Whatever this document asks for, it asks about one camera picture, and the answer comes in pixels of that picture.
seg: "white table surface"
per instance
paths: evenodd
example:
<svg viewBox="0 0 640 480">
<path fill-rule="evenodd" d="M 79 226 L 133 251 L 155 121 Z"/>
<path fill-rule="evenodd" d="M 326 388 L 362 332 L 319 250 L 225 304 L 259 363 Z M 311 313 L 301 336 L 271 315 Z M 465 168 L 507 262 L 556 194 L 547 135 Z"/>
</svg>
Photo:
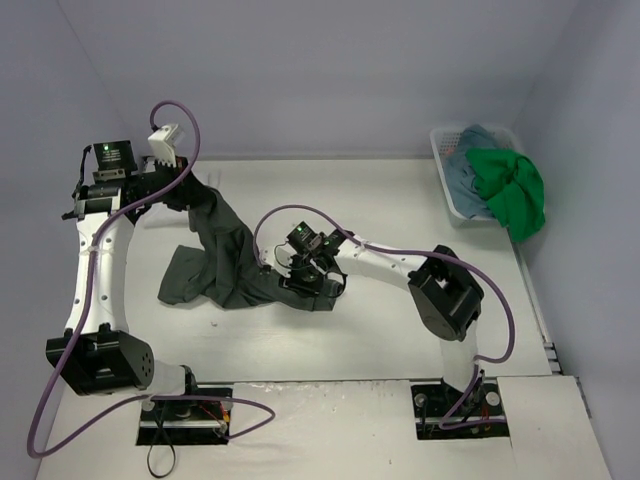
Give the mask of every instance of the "white table surface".
<svg viewBox="0 0 640 480">
<path fill-rule="evenodd" d="M 548 375 L 540 331 L 512 245 L 502 229 L 450 226 L 433 160 L 202 161 L 220 173 L 220 191 L 253 229 L 284 203 L 324 210 L 372 241 L 398 248 L 438 244 L 483 269 L 505 291 L 517 323 L 516 348 L 487 374 Z M 284 211 L 264 225 L 259 243 L 281 243 L 301 220 L 332 231 L 305 211 Z M 131 333 L 156 358 L 191 366 L 200 381 L 434 379 L 442 376 L 437 339 L 422 325 L 411 297 L 371 279 L 350 277 L 333 312 L 300 312 L 280 304 L 223 311 L 201 297 L 169 307 L 157 300 L 179 244 L 199 247 L 185 227 L 136 227 L 128 256 L 126 311 Z M 492 291 L 478 323 L 482 354 L 499 356 L 507 342 L 504 312 Z"/>
<path fill-rule="evenodd" d="M 177 447 L 171 480 L 610 480 L 572 377 L 504 377 L 499 386 L 511 438 L 418 441 L 408 381 L 238 384 L 234 396 L 278 414 L 227 446 Z M 116 397 L 65 389 L 50 445 Z M 112 413 L 56 455 L 38 480 L 140 480 L 148 447 L 136 447 L 139 405 Z M 239 405 L 232 430 L 264 418 Z M 158 472 L 170 464 L 154 448 Z"/>
</svg>

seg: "green cloth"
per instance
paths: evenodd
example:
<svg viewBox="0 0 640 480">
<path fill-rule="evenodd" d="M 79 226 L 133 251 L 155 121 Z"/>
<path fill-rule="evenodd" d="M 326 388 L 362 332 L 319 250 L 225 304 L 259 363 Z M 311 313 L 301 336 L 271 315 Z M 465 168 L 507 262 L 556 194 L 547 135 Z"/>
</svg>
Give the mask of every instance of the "green cloth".
<svg viewBox="0 0 640 480">
<path fill-rule="evenodd" d="M 474 186 L 511 239 L 522 242 L 542 228 L 544 183 L 535 165 L 513 150 L 471 148 L 467 160 L 476 172 Z"/>
</svg>

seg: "white basket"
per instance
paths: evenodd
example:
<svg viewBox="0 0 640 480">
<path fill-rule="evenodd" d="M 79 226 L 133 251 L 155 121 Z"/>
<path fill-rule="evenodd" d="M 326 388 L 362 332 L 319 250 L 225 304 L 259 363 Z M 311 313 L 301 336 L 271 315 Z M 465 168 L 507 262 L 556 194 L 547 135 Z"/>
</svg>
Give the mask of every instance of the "white basket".
<svg viewBox="0 0 640 480">
<path fill-rule="evenodd" d="M 449 186 L 444 178 L 444 163 L 447 161 L 447 157 L 458 146 L 460 141 L 460 135 L 464 131 L 465 126 L 451 126 L 440 127 L 431 130 L 429 135 L 431 138 L 431 148 L 433 149 L 433 155 L 436 159 L 436 165 L 438 166 L 438 173 L 440 174 L 440 183 L 442 183 L 442 189 L 444 190 L 444 196 L 447 199 L 447 206 L 449 207 L 449 221 L 454 227 L 499 227 L 500 223 L 495 218 L 474 217 L 467 218 L 462 215 L 456 207 L 453 205 L 451 199 L 451 192 L 449 192 Z M 513 134 L 513 132 L 504 127 L 482 125 L 487 131 L 494 136 L 498 142 L 500 148 L 515 150 L 524 154 L 520 142 Z"/>
</svg>

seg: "white backdrop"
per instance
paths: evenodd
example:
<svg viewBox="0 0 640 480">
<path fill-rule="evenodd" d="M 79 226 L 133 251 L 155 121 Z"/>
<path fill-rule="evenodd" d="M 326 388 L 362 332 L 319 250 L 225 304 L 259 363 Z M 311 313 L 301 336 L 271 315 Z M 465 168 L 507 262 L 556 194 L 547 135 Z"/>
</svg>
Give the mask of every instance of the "white backdrop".
<svg viewBox="0 0 640 480">
<path fill-rule="evenodd" d="M 576 3 L 60 0 L 141 148 L 174 97 L 205 154 L 373 157 L 428 153 L 442 122 L 511 125 Z"/>
<path fill-rule="evenodd" d="M 0 476 L 31 480 L 27 431 L 52 370 L 45 342 L 63 333 L 78 261 L 75 225 L 60 215 L 73 208 L 85 145 L 127 133 L 55 2 L 11 2 L 0 29 Z M 57 406 L 54 395 L 39 447 Z"/>
<path fill-rule="evenodd" d="M 639 24 L 637 1 L 581 2 L 517 123 L 547 191 L 527 263 L 616 480 L 640 472 Z"/>
</svg>

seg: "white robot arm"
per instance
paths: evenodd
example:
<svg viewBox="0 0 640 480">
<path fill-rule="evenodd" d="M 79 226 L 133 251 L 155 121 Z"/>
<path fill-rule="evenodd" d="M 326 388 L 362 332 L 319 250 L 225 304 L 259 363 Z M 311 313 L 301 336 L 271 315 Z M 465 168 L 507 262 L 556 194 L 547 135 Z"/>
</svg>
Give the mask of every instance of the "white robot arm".
<svg viewBox="0 0 640 480">
<path fill-rule="evenodd" d="M 418 255 L 379 253 L 367 248 L 373 244 L 354 237 L 360 245 L 346 240 L 337 230 L 329 236 L 317 234 L 303 222 L 287 237 L 296 251 L 294 255 L 280 250 L 283 258 L 276 258 L 278 250 L 267 248 L 261 260 L 286 277 L 285 288 L 300 294 L 319 292 L 332 272 L 373 278 L 406 290 L 412 295 L 425 327 L 440 340 L 444 382 L 464 391 L 473 379 L 478 354 L 476 320 L 484 297 L 480 286 L 462 268 Z M 443 246 L 438 246 L 435 252 L 455 256 Z"/>
<path fill-rule="evenodd" d="M 79 236 L 76 292 L 64 336 L 47 341 L 47 359 L 55 367 L 86 312 L 86 321 L 61 376 L 79 395 L 130 392 L 147 395 L 180 395 L 193 384 L 188 367 L 167 365 L 154 358 L 151 347 L 129 334 L 124 311 L 125 269 L 129 242 L 145 204 L 112 218 L 121 208 L 159 192 L 184 172 L 187 161 L 176 157 L 173 145 L 181 130 L 175 124 L 157 129 L 149 144 L 155 154 L 155 170 L 133 174 L 136 164 L 127 141 L 94 145 L 98 159 L 95 183 L 80 185 L 75 206 L 64 219 L 75 219 Z M 184 210 L 215 195 L 192 174 L 155 202 Z M 93 240 L 100 237 L 97 245 Z M 86 302 L 90 278 L 90 254 L 95 252 L 95 272 L 90 302 Z"/>
</svg>

